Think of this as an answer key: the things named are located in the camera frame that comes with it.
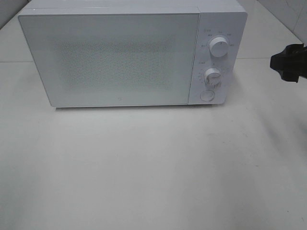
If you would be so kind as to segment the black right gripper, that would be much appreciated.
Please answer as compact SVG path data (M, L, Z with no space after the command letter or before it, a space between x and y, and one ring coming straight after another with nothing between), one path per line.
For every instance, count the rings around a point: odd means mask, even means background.
M299 77L307 78L307 47L291 44L271 57L270 67L279 69L283 81L298 83Z

